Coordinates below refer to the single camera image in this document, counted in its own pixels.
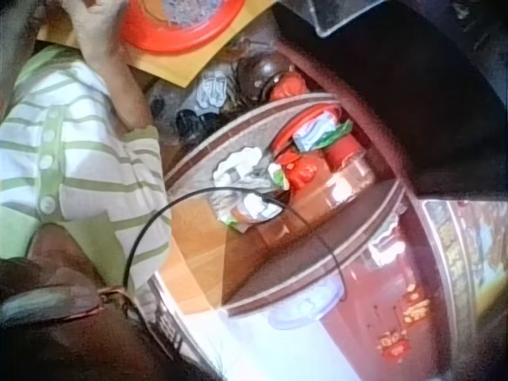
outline person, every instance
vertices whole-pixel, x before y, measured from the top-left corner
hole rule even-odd
[[[121,284],[167,204],[157,131],[118,43],[127,3],[0,4],[2,379],[216,379],[166,356],[101,291]],[[48,6],[69,14],[81,56],[51,46],[29,58]],[[140,243],[130,294],[164,262],[170,224],[163,215]]]

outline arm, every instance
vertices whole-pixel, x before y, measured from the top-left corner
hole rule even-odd
[[[0,114],[10,100],[17,76],[32,54],[43,18],[42,0],[0,2]]]
[[[104,79],[111,101],[127,131],[152,123],[144,95],[125,63],[118,27],[128,0],[62,0],[74,25],[79,47],[87,64]]]
[[[98,63],[87,62],[106,82],[111,102],[127,132],[152,124],[144,95],[120,53]]]

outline shelf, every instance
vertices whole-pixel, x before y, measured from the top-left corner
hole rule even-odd
[[[315,233],[323,237],[334,249],[337,260],[346,266],[361,253],[403,195],[404,188],[398,180],[374,184],[318,226]],[[310,234],[287,245],[248,278],[224,305],[230,316],[270,306],[334,272],[333,259]]]

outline green and white striped shirt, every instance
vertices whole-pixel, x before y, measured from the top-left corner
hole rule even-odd
[[[105,83],[74,52],[50,47],[27,63],[0,124],[0,257],[25,255],[38,227],[56,223],[108,284],[120,283],[167,195],[156,129],[120,136],[117,126]],[[170,224],[163,216],[140,243],[135,288],[163,264]]]

